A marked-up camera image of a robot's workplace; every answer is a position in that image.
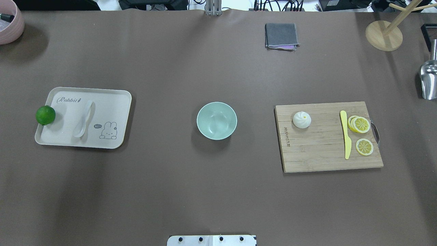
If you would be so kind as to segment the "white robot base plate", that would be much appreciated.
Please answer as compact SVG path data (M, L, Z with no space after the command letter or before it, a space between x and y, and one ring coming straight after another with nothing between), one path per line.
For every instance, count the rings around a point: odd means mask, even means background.
M173 235L167 246L256 246L255 235Z

